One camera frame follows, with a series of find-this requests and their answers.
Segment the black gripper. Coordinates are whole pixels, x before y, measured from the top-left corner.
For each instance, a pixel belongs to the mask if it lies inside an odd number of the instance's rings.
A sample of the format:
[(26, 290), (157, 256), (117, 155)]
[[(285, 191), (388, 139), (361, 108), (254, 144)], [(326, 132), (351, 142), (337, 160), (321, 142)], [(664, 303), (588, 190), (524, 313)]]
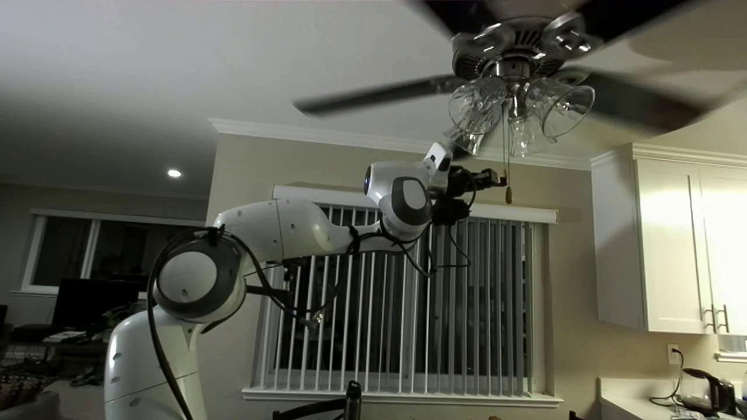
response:
[(472, 200), (462, 200), (462, 193), (476, 195), (484, 190), (506, 186), (506, 178), (491, 178), (487, 170), (468, 170), (454, 165), (449, 170), (449, 185), (431, 191), (431, 221), (454, 226), (458, 219), (469, 215)]

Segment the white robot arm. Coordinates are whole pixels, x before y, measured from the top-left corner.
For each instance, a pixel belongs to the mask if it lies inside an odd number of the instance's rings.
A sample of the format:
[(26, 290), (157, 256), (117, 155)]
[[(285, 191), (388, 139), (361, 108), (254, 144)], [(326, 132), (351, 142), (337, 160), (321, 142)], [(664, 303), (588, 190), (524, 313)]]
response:
[(208, 420), (198, 335), (236, 316), (266, 283), (270, 263), (307, 256), (394, 253), (431, 223), (469, 215), (465, 193), (501, 186), (494, 170), (450, 160), (373, 164), (365, 195), (372, 223), (337, 223), (312, 200), (270, 198), (229, 207), (157, 256), (145, 309), (124, 318), (106, 360), (106, 420)]

